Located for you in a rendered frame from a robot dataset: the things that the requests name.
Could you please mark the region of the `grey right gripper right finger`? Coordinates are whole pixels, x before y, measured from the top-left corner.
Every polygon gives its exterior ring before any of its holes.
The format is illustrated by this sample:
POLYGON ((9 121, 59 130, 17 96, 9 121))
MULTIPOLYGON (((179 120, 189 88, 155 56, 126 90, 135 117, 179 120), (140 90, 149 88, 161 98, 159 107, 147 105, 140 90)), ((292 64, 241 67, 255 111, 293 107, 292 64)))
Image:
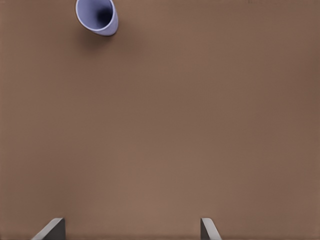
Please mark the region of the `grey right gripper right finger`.
POLYGON ((200 239, 223 240, 211 218, 202 217, 200 219, 200 239))

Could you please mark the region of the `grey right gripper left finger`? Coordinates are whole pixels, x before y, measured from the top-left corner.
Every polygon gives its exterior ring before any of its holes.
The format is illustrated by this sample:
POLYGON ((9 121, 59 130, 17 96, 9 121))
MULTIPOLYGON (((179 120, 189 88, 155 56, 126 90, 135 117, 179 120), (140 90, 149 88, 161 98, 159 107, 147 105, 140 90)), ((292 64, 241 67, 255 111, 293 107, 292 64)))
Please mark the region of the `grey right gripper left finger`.
POLYGON ((52 219, 31 240, 66 240, 66 221, 64 218, 52 219))

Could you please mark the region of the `lavender blue cup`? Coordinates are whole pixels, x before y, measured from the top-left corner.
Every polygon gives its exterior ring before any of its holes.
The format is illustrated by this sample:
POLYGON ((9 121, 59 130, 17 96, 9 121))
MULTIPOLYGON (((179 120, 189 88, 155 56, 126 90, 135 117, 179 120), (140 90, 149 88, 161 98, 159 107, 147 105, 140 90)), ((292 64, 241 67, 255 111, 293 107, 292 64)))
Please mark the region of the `lavender blue cup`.
POLYGON ((112 36, 119 27, 113 0, 76 0, 75 12, 83 27, 100 36, 112 36))

